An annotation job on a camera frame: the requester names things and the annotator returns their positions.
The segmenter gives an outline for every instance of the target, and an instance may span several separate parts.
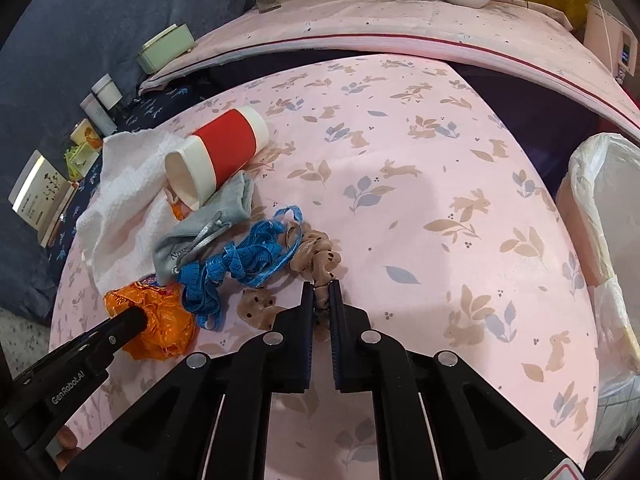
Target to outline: pink tablecloth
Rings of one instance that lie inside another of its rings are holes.
[[[229,90],[165,124],[184,133],[250,104],[273,143],[247,170],[256,213],[297,204],[340,247],[344,295],[407,349],[453,348],[576,462],[594,427],[593,316],[555,206],[511,134],[443,62],[376,55],[305,66]],[[298,304],[302,282],[274,289]],[[228,282],[212,355],[255,335]],[[106,317],[77,244],[53,317],[51,347]],[[111,377],[71,420],[82,446],[175,362],[120,352]],[[311,389],[273,401],[265,478],[376,478],[368,394],[334,392],[326,342]]]

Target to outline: paper cup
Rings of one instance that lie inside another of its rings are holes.
[[[268,142],[267,124],[258,112],[233,108],[168,153],[164,170],[176,195],[195,211]]]

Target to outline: metal bolt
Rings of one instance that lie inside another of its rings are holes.
[[[262,340],[269,346],[279,345],[282,343],[284,336],[280,332],[267,332]]]
[[[207,363],[207,357],[204,354],[191,354],[187,357],[187,366],[189,368],[201,368]]]
[[[440,352],[438,354],[438,361],[440,361],[441,365],[455,366],[458,364],[458,356],[449,351]]]
[[[380,342],[382,336],[380,335],[380,332],[376,332],[375,330],[365,330],[360,334],[360,339],[365,343],[375,344]]]

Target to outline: crumpled orange packet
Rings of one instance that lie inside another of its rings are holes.
[[[146,313],[146,328],[122,349],[134,359],[164,361],[184,354],[193,338],[195,323],[193,316],[182,307],[181,294],[181,285],[159,286],[154,274],[107,292],[104,306],[110,317],[131,305],[142,308]]]

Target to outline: white cloth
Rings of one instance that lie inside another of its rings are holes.
[[[105,139],[98,193],[76,224],[101,296],[154,272],[152,248],[178,223],[162,190],[164,156],[183,140],[160,128]]]

